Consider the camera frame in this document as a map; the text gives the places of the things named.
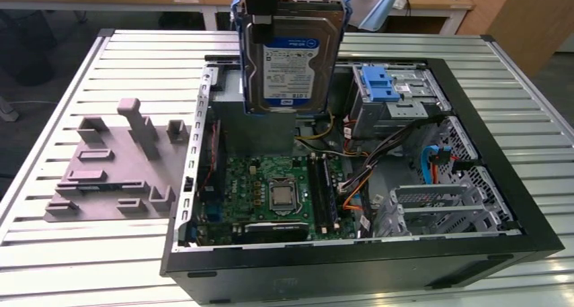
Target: hard drive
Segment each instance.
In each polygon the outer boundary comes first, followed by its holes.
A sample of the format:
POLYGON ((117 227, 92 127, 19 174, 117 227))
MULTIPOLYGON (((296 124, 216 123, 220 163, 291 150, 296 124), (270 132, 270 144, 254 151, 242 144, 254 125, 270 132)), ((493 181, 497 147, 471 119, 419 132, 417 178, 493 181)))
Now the hard drive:
POLYGON ((274 39, 255 44, 252 18, 238 15, 246 112, 316 114, 327 90, 343 30, 346 2, 278 2, 274 39))

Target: cpu socket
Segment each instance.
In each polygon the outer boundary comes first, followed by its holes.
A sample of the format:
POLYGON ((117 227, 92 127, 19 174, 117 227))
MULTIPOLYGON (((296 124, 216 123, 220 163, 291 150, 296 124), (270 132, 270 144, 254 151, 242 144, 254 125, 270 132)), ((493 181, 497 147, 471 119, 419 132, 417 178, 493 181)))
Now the cpu socket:
POLYGON ((292 177, 276 177, 267 180, 270 185, 270 210, 287 215, 296 209, 296 180, 292 177))

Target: floor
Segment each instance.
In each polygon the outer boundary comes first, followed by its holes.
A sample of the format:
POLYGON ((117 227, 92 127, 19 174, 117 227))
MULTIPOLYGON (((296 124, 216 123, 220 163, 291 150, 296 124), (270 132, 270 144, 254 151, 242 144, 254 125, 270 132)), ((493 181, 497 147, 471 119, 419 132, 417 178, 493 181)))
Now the floor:
MULTIPOLYGON (((88 22, 79 24, 71 11, 45 14, 57 47, 47 52, 55 76, 36 87, 21 87, 0 71, 0 96, 11 102, 48 101, 53 103, 15 103, 20 113, 16 122, 0 122, 0 176, 15 175, 25 160, 37 136, 67 89, 73 74, 89 50, 100 28, 159 29, 160 13, 89 12, 88 22)), ((533 79, 534 84, 574 124, 574 53, 557 53, 545 69, 533 79)), ((11 179, 0 177, 0 197, 11 179)))

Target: gray plastic shroud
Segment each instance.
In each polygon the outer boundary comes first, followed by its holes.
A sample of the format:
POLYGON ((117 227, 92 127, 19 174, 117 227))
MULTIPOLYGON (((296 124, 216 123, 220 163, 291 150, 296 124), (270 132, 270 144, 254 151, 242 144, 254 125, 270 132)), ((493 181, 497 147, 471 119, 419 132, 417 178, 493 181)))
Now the gray plastic shroud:
POLYGON ((81 141, 45 207, 44 220, 71 222, 168 217, 182 186, 190 127, 183 120, 154 126, 138 99, 121 99, 128 127, 87 116, 81 141))

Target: wall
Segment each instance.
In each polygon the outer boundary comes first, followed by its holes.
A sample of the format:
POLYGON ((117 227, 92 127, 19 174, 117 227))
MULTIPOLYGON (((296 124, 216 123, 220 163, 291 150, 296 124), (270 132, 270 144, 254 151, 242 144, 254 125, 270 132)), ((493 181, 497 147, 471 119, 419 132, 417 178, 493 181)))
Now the wall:
POLYGON ((486 33, 506 0, 473 0, 477 4, 465 17, 458 28, 458 35, 481 35, 486 33))
POLYGON ((574 31, 574 0, 507 0, 487 34, 533 76, 574 31))

